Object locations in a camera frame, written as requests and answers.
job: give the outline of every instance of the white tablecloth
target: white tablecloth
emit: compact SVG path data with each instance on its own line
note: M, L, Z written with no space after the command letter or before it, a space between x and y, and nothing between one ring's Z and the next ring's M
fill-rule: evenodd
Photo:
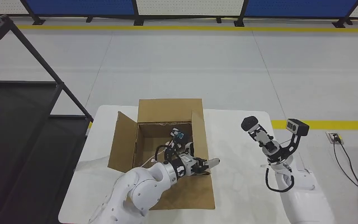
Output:
M98 109L59 213L60 222L87 223L121 175L107 168L118 111L136 120L138 107L103 105ZM266 169L260 167L267 164L266 156L241 129L242 120L250 115L274 135L266 112L204 110L209 156L220 158L212 169L216 208L150 211L148 223L289 223L280 194L266 188ZM274 172L269 180L276 188Z

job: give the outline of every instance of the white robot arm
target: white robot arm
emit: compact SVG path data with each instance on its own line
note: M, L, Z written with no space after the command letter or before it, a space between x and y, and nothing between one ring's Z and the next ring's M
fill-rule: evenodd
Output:
M308 134L309 126L299 120L288 119L286 128L293 135L286 147L268 135L254 116L245 118L241 127L259 143L269 166L275 171L278 189L269 186L269 168L266 169L266 185L270 190L280 193L289 221L292 224L335 223L327 198L314 174L306 169L298 170L293 157L301 136Z
M175 159L157 162L146 169L136 167L121 176L113 191L106 196L101 208L95 212L89 223L96 224L139 224L161 198L164 191L184 176L205 175L220 160L204 160L194 157L193 144L188 143L183 152L173 150L173 142L165 150L177 155Z

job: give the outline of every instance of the open cardboard box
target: open cardboard box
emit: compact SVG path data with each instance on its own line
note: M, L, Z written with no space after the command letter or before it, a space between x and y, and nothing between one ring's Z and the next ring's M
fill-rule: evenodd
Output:
M127 172L141 166L171 139L173 127L192 137L196 157L209 159L201 99L139 100L137 122L118 112L108 167ZM179 179L152 209L189 208L215 208L210 175Z

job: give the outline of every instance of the wall socket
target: wall socket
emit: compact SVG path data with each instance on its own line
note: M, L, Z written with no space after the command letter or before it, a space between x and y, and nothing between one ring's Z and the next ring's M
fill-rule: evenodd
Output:
M344 144L342 136L337 132L326 132L326 135L327 135L327 138L328 138L329 142L331 144L333 144L333 143L334 144L340 144L339 142L334 141L334 136L333 136L334 134L337 134L339 136L339 138L341 139L342 144Z

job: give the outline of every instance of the yellow floor line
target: yellow floor line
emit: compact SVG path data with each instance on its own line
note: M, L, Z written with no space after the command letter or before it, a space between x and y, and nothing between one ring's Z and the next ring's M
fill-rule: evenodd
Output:
M358 120L303 120L309 129L358 130ZM286 120L272 120L274 129L286 129Z
M53 26L18 25L23 30L194 30L194 31L270 31L270 32L358 32L357 28L234 27L234 26Z

